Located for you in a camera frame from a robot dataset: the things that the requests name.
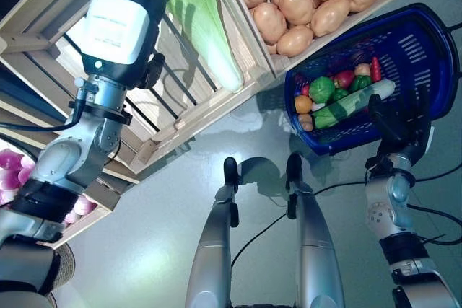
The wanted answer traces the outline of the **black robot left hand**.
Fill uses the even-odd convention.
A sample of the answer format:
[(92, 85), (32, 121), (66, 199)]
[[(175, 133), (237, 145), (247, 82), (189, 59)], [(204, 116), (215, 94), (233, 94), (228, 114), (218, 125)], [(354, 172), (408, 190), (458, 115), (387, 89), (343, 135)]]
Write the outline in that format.
[(154, 86), (165, 62), (154, 47), (168, 2), (91, 0), (78, 43), (85, 73), (129, 90)]

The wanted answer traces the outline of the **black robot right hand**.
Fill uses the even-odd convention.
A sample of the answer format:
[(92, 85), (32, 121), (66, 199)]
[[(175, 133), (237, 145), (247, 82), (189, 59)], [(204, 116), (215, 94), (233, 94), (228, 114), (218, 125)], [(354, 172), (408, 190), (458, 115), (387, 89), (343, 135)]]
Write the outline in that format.
[(369, 116), (381, 134), (378, 156), (402, 154), (411, 164), (424, 155), (430, 137), (430, 99), (426, 89), (409, 93), (397, 107), (387, 106), (378, 94), (368, 103)]

